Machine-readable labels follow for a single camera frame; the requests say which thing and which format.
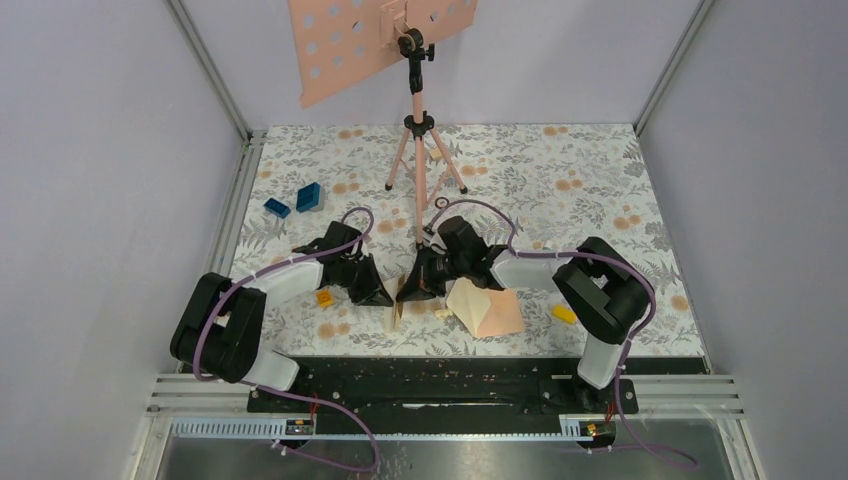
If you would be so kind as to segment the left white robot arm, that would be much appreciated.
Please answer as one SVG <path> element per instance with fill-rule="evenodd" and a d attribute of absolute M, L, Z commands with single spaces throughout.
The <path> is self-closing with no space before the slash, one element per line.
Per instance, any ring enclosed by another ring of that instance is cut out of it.
<path fill-rule="evenodd" d="M 265 313 L 327 286 L 344 289 L 358 306 L 392 307 L 362 237 L 354 227 L 333 221 L 323 236 L 289 259 L 240 282 L 214 272 L 203 275 L 171 338 L 171 355 L 225 382 L 270 388 L 282 408 L 301 409 L 311 387 L 298 376 L 296 361 L 264 345 Z"/>

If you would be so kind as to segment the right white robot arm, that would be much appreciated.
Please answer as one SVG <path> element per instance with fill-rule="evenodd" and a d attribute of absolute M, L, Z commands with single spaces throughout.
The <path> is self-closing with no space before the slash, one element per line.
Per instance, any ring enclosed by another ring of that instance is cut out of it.
<path fill-rule="evenodd" d="M 652 285 L 599 237 L 574 251 L 517 252 L 489 245 L 460 216 L 437 229 L 441 243 L 418 249 L 400 303 L 443 297 L 452 281 L 467 279 L 488 290 L 529 288 L 559 292 L 587 331 L 575 402 L 597 412 L 613 398 L 612 382 L 623 370 L 636 333 L 656 313 Z"/>

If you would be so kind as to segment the tan paper envelope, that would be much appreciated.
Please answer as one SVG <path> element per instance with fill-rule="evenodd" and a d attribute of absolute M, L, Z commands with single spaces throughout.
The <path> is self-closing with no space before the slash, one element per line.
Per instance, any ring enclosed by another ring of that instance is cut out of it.
<path fill-rule="evenodd" d="M 454 282 L 446 306 L 477 339 L 522 333 L 526 328 L 515 289 L 482 289 L 461 278 Z"/>

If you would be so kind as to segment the beige lined letter paper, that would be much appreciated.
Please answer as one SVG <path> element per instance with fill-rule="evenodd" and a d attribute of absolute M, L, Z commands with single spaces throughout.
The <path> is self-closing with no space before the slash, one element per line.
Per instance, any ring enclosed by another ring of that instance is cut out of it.
<path fill-rule="evenodd" d="M 396 296 L 406 281 L 406 275 L 400 274 L 384 282 L 384 286 L 393 300 L 393 305 L 383 313 L 382 326 L 385 334 L 396 333 L 401 329 L 403 303 L 398 303 Z"/>

